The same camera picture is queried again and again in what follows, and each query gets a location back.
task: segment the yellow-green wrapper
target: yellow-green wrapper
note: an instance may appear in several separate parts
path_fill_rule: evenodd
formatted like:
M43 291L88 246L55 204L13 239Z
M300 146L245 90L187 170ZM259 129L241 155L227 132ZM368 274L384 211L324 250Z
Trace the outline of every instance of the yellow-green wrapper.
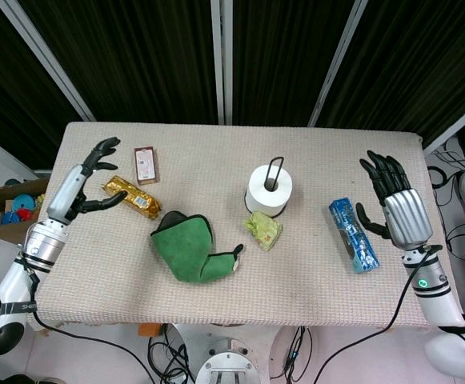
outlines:
M263 250L270 250L282 233L282 224L269 216L255 211L245 221L245 228L251 232Z
M123 200L128 206L137 210L140 214L144 214L148 218L157 218L161 210L161 204L156 198L150 196L148 193L143 192L127 180L119 176L113 176L109 182L104 184L102 188L107 194L113 196L118 192L125 190L127 192L126 198Z

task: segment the table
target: table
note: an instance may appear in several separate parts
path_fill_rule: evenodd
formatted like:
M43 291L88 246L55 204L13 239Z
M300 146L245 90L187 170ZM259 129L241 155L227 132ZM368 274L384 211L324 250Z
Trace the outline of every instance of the table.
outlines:
M55 267L38 293L41 318L64 322L251 323L271 325L383 326L390 320L407 275L402 251L368 234L381 263L353 273L328 205L336 198L362 202L371 219L383 214L359 158L366 150L390 154L405 167L430 215L431 243L444 245L430 179L416 134L294 127L186 126L77 122L66 128L46 192L45 210L69 169L101 139L117 136L106 158L117 171L88 180L89 199L107 197L101 185L114 174L134 181L135 147L157 150L160 182L141 188L162 203L210 220L216 252L242 243L237 271L205 285L178 282L150 241L160 219L149 220L125 204L80 214ZM277 219L283 233L263 252L243 228L243 196L253 169L284 156L293 194ZM447 252L440 255L451 287ZM409 292L395 323L425 326Z

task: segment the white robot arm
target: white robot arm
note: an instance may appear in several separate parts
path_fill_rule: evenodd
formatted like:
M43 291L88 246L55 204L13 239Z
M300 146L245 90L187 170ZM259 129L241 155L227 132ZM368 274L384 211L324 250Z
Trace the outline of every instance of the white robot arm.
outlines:
M371 222L360 203L356 205L359 220L367 230L389 238L404 250L402 260L409 275L427 257L411 284L426 320L446 333L430 340L425 353L437 371L465 378L465 315L440 265L438 250L442 247L426 245L433 230L423 201L410 187L404 169L395 159L371 151L367 155L375 166L364 159L360 164L373 182L386 225Z
M86 158L69 172L47 208L48 219L32 225L24 246L0 284L0 355L12 350L22 338L27 314L36 310L31 293L50 272L67 240L66 227L78 214L116 206L127 195L123 191L102 201L87 201L82 189L95 170L116 170L99 162L113 154L120 140L101 141Z

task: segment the white paper roll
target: white paper roll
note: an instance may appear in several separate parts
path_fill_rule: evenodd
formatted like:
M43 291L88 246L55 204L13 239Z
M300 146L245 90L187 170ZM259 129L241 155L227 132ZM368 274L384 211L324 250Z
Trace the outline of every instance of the white paper roll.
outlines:
M245 203L250 212L257 210L270 217L274 217L280 214L284 206L286 206L287 200L289 200L293 190L293 181L287 171L282 168L280 170L279 179L277 180L277 188L271 192L264 187L267 170L268 165L259 166L251 174ZM279 172L279 168L277 166L271 166L268 179L275 180L277 172Z

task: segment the green oven mitt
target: green oven mitt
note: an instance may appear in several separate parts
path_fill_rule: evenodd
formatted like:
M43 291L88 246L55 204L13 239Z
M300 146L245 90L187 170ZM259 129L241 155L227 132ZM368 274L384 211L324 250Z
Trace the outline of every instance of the green oven mitt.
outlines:
M180 282L212 282L234 272L239 244L232 252L212 254L213 235L201 214L186 216L172 210L150 234L155 249Z

